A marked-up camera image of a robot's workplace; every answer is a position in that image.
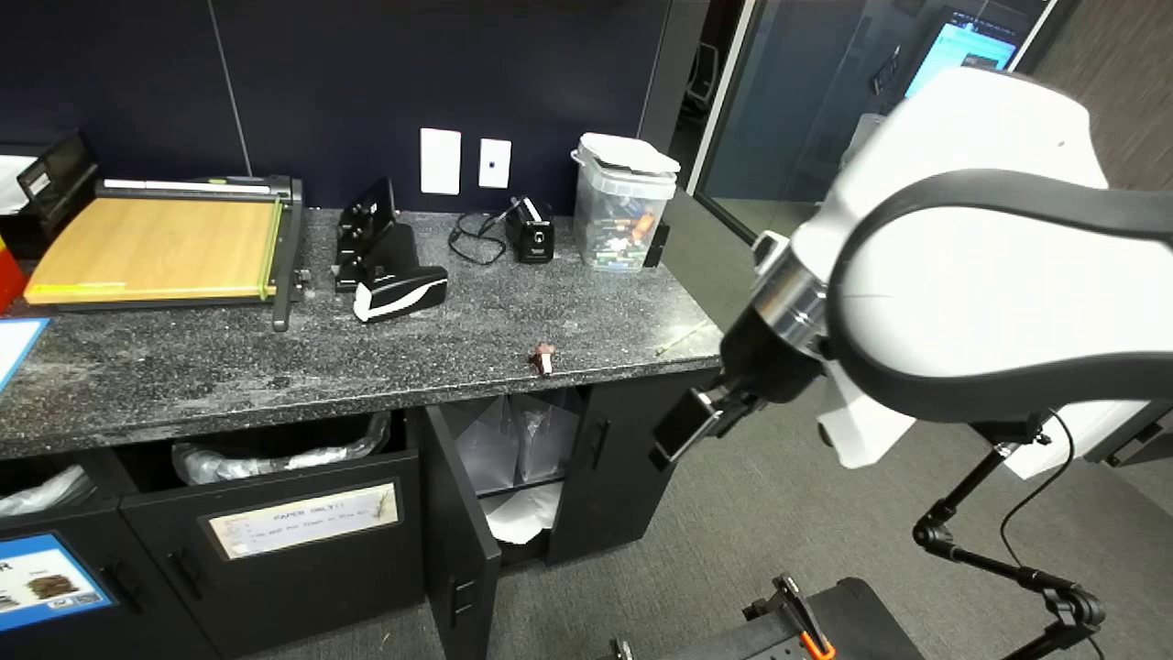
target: cable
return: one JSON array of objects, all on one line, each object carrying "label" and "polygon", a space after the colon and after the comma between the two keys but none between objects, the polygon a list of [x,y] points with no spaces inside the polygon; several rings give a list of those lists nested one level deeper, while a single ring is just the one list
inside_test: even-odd
[{"label": "cable", "polygon": [[509,216],[509,210],[499,213],[499,216],[488,216],[488,213],[464,213],[464,216],[457,216],[455,228],[448,230],[448,250],[449,250],[455,257],[468,261],[468,266],[479,266],[479,268],[499,266],[499,257],[504,255],[504,239],[488,235],[488,230],[496,230],[496,228]]},{"label": "cable", "polygon": [[217,4],[213,4],[213,0],[204,0],[204,8],[210,8],[210,19],[213,19],[213,36],[217,36],[217,54],[221,54],[221,75],[224,75],[224,92],[227,92],[227,112],[232,112],[234,141],[242,144],[246,178],[253,178],[253,152],[249,152],[242,106],[234,104],[234,81],[232,81],[232,67],[227,67],[224,32],[221,32],[221,15],[217,15]]},{"label": "cable", "polygon": [[1096,656],[1103,660],[1103,650],[1098,650],[1096,636],[1087,639],[1087,646],[1092,646],[1092,650],[1096,650]]},{"label": "cable", "polygon": [[1020,553],[1015,553],[1015,548],[1011,548],[1011,538],[1008,538],[1008,524],[1020,519],[1020,511],[1027,511],[1038,497],[1046,497],[1065,469],[1070,469],[1070,463],[1074,463],[1074,434],[1065,428],[1065,422],[1060,420],[1060,414],[1052,414],[1060,426],[1064,426],[1064,434],[1065,434],[1065,463],[1046,482],[1046,485],[1038,485],[1024,504],[1015,504],[1015,511],[1008,511],[1003,519],[999,519],[999,524],[998,524],[998,536],[999,536],[999,548],[1003,548],[1003,553],[1011,553],[1011,560],[1024,568],[1024,560],[1020,560]]}]

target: blue sign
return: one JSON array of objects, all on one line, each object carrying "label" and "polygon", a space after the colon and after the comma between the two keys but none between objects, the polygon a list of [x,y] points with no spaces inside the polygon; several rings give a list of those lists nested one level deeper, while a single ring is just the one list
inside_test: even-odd
[{"label": "blue sign", "polygon": [[53,536],[0,543],[0,636],[111,607]]}]

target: power outlet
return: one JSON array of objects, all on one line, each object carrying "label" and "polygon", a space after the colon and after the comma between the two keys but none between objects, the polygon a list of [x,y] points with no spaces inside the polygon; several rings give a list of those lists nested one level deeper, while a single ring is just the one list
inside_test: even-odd
[{"label": "power outlet", "polygon": [[479,141],[479,188],[509,190],[513,144],[509,141]]}]

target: granite countertop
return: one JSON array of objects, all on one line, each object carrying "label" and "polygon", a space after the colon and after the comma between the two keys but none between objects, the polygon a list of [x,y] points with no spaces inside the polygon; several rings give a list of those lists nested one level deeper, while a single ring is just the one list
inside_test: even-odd
[{"label": "granite countertop", "polygon": [[[667,268],[590,272],[570,230],[553,266],[472,268],[449,216],[410,216],[448,304],[361,326],[327,272],[334,216],[309,213],[284,333],[266,307],[53,317],[0,394],[0,458],[718,366],[718,326]],[[553,377],[529,366],[538,342]]]}]

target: wooden board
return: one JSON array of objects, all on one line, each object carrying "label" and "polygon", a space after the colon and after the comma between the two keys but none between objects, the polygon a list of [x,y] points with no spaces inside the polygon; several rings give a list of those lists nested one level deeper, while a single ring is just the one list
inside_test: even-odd
[{"label": "wooden board", "polygon": [[271,201],[94,197],[40,257],[25,302],[257,302],[273,239]]}]

